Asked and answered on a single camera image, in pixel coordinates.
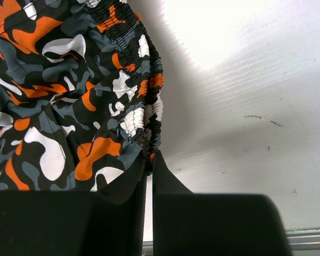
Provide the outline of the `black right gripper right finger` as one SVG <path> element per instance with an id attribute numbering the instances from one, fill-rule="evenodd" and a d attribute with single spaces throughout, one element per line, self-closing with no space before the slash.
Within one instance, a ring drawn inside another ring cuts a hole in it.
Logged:
<path id="1" fill-rule="evenodd" d="M 153 160 L 154 255 L 291 255 L 279 212 L 262 194 L 196 194 Z"/>

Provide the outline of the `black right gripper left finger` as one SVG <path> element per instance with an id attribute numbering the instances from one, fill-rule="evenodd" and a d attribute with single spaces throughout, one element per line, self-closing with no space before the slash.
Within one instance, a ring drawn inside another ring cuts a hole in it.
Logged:
<path id="1" fill-rule="evenodd" d="M 141 255 L 146 160 L 98 192 L 0 191 L 0 255 Z"/>

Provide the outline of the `orange camouflage shorts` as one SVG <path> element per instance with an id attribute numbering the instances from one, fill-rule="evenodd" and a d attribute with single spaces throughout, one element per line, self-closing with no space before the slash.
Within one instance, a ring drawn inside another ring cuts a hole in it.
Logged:
<path id="1" fill-rule="evenodd" d="M 0 190 L 104 191 L 149 165 L 162 87 L 127 1 L 0 1 Z"/>

